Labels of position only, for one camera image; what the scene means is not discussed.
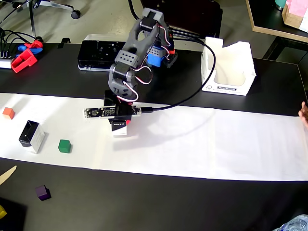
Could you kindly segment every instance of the green cube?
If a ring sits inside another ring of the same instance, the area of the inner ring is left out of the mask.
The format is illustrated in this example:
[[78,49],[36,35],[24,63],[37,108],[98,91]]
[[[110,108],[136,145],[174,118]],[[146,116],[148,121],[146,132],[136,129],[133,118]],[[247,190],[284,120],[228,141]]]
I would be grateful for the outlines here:
[[70,143],[70,141],[60,140],[59,151],[62,152],[62,153],[70,153],[71,152],[71,143]]

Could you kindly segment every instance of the office chair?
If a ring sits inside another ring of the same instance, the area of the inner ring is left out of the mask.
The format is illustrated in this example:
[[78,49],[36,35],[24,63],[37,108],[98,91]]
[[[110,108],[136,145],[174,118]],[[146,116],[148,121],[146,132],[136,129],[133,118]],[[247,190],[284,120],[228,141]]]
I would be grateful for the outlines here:
[[71,17],[73,19],[78,19],[81,15],[79,10],[75,10],[70,5],[64,5],[64,4],[58,4],[49,0],[25,0],[24,2],[18,2],[14,0],[0,0],[6,3],[11,3],[14,10],[8,14],[1,22],[6,20],[9,16],[13,15],[14,13],[18,13],[24,9],[24,7],[29,8],[29,14],[30,14],[30,23],[31,23],[31,30],[32,30],[32,36],[34,36],[38,41],[43,42],[43,38],[41,36],[37,36],[35,32],[34,27],[34,9],[37,9],[39,6],[50,6],[50,7],[56,7],[61,8],[64,10],[69,10],[71,12]]

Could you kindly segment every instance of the circuit board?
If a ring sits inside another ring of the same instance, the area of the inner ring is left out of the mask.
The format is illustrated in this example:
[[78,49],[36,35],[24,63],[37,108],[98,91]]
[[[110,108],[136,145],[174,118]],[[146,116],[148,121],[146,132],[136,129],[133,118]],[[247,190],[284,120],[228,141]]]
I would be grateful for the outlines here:
[[[140,108],[136,106],[131,107],[131,111],[127,113],[125,116],[138,116],[140,115]],[[119,116],[116,114],[115,106],[105,106],[99,108],[86,108],[84,110],[85,118],[106,118],[113,119],[115,116]]]

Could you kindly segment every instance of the wooden block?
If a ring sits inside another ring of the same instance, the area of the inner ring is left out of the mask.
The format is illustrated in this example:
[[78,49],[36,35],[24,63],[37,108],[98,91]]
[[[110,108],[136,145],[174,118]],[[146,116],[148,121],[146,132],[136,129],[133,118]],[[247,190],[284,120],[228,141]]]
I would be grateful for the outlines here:
[[0,219],[6,215],[6,212],[2,206],[0,206]]
[[62,153],[70,153],[71,143],[68,140],[60,140],[58,148],[59,148],[59,151]]
[[38,198],[41,201],[45,201],[51,198],[51,194],[48,188],[45,185],[41,185],[35,188],[35,192],[37,193]]
[[12,108],[6,107],[2,114],[6,119],[13,119],[15,112]]

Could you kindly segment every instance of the chair wheel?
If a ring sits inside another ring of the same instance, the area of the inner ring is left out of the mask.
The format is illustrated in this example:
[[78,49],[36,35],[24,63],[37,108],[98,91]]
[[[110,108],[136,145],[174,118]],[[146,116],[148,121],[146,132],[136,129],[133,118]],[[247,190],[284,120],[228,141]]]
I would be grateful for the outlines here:
[[37,36],[35,38],[35,40],[39,41],[39,42],[44,42],[43,38],[41,36]]
[[72,18],[74,19],[78,19],[81,16],[81,13],[79,10],[73,10],[72,14],[71,14]]

